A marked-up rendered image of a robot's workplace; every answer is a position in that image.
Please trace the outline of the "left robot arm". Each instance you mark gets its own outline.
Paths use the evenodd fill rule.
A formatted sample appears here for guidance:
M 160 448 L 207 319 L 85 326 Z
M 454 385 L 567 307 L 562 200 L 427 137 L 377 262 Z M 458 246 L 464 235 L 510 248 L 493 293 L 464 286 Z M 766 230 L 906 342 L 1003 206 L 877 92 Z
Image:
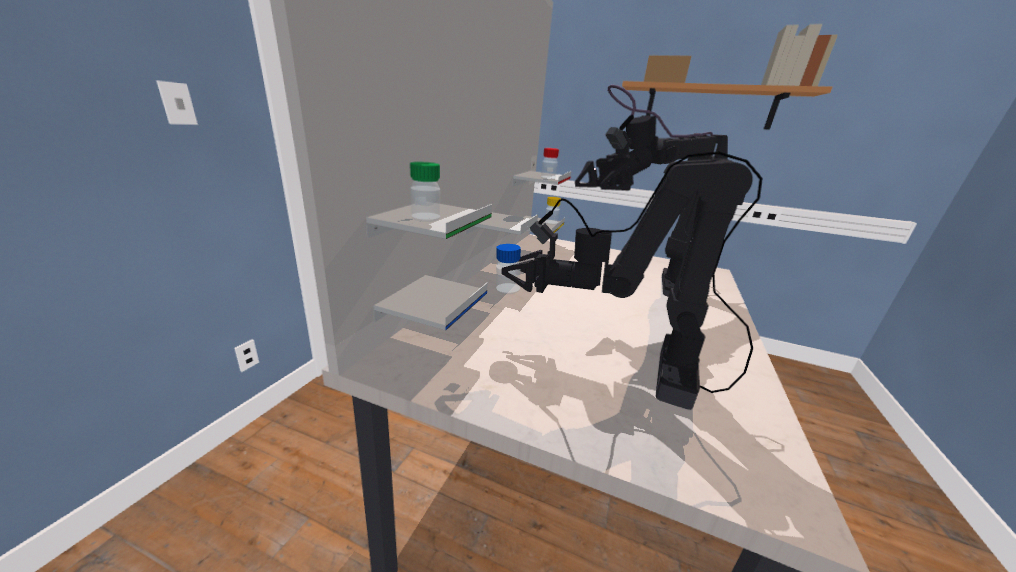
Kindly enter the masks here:
M 574 258 L 578 262 L 567 275 L 572 277 L 572 288 L 595 290 L 600 285 L 605 262 L 602 293 L 618 298 L 631 296 L 642 282 L 666 233 L 697 191 L 694 223 L 679 275 L 666 300 L 673 330 L 672 336 L 665 334 L 664 338 L 660 382 L 698 394 L 697 358 L 705 340 L 700 328 L 709 308 L 710 282 L 728 226 L 737 205 L 743 204 L 752 186 L 753 176 L 747 166 L 728 158 L 682 161 L 666 173 L 668 178 L 613 264 L 609 264 L 612 232 L 591 237 L 586 228 L 576 230 Z

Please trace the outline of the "clear bottle with green cap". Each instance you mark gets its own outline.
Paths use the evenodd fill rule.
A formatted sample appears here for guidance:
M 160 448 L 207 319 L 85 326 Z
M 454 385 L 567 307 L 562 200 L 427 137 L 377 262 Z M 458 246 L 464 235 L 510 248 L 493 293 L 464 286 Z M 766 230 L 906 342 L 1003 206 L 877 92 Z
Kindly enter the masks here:
M 440 218 L 440 165 L 430 162 L 411 162 L 410 176 L 411 216 L 422 223 L 437 221 Z

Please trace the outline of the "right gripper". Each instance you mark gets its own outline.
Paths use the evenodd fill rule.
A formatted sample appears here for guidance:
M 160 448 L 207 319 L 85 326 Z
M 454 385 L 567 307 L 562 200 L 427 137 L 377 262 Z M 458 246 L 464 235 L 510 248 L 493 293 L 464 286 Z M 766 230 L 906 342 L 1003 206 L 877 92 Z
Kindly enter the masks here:
M 599 177 L 597 177 L 597 170 L 594 168 L 594 161 L 586 162 L 582 172 L 575 180 L 575 187 L 601 187 L 601 190 L 622 191 L 629 191 L 631 189 L 631 186 L 634 184 L 633 175 L 638 172 L 637 168 L 640 165 L 639 162 L 636 162 L 635 160 L 637 157 L 634 154 L 629 153 L 629 145 L 632 144 L 631 138 L 628 138 L 625 131 L 622 131 L 622 133 L 628 142 L 624 149 L 615 149 L 615 153 L 606 155 L 606 158 L 596 160 L 596 167 L 599 167 Z M 631 160 L 629 158 L 632 158 L 632 163 L 630 163 Z M 631 173 L 632 167 L 633 170 Z M 580 183 L 580 180 L 586 175 L 586 173 L 589 174 L 589 182 Z

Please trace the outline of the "clear bottle with red cap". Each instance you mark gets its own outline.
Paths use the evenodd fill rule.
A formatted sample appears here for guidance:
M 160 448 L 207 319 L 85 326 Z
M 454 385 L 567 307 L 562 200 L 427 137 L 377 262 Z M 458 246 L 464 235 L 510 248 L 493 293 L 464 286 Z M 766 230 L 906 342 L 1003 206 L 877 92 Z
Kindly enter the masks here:
M 557 157 L 559 149 L 548 150 L 544 148 L 544 160 L 542 162 L 541 178 L 553 180 L 556 178 Z

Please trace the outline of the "grey wall panel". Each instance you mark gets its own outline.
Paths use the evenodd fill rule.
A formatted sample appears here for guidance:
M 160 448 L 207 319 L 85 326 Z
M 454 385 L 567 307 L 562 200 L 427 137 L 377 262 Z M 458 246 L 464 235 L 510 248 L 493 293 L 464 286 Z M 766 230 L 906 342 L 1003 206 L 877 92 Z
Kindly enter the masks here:
M 552 0 L 270 0 L 328 369 L 411 320 L 374 305 L 428 275 L 463 284 L 521 235 L 449 239 L 371 225 L 411 205 L 411 162 L 440 204 L 531 216 Z

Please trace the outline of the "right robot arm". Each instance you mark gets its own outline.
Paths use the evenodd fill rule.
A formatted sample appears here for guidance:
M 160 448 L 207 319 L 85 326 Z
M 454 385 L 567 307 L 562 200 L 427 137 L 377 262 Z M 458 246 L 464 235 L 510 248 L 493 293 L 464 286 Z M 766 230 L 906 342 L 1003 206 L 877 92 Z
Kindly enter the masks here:
M 633 149 L 633 151 L 630 154 L 634 154 L 640 165 L 637 168 L 637 173 L 648 168 L 651 163 L 660 165 L 669 164 L 691 154 L 714 152 L 715 149 L 716 151 L 728 154 L 727 135 L 716 134 L 713 136 L 702 135 L 686 138 L 658 138 L 656 136 L 656 116 L 633 118 L 626 126 L 626 134 L 632 141 L 629 148 Z M 605 136 L 614 149 L 624 149 L 628 143 L 621 129 L 617 127 L 610 127 Z M 715 148 L 716 143 L 717 148 Z M 663 279 L 664 289 L 668 291 L 674 288 L 680 272 L 699 199 L 699 196 L 696 194 L 697 191 L 681 211 L 678 223 L 672 231 L 671 237 L 668 237 L 666 240 L 665 253 L 666 257 L 671 259 L 668 268 L 663 268 Z

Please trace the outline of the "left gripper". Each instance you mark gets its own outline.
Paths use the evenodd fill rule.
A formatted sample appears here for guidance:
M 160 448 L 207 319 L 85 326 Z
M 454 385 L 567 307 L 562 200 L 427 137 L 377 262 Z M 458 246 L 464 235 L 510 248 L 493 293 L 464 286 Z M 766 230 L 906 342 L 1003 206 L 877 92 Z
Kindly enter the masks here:
M 569 282 L 571 275 L 567 275 L 567 271 L 572 271 L 575 261 L 554 259 L 558 233 L 554 233 L 545 223 L 541 226 L 541 229 L 550 238 L 550 251 L 548 251 L 548 254 L 543 254 L 543 251 L 538 250 L 521 256 L 518 262 L 531 258 L 534 258 L 534 260 L 503 267 L 501 274 L 516 284 L 521 285 L 527 292 L 532 291 L 533 284 L 536 287 L 536 292 L 538 293 L 543 293 L 547 285 L 571 287 Z M 526 273 L 526 281 L 508 273 L 508 271 L 517 269 L 521 269 L 521 272 Z

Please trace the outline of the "blue-capped clear bottle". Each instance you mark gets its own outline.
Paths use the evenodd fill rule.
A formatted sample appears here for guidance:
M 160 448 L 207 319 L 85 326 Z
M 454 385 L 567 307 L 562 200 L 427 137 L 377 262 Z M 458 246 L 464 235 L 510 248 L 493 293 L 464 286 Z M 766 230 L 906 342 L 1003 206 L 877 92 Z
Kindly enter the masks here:
M 496 248 L 496 289 L 502 294 L 514 294 L 520 290 L 520 285 L 501 274 L 503 267 L 518 264 L 521 257 L 521 247 L 515 244 L 501 244 Z M 521 269 L 508 271 L 508 273 L 520 279 Z

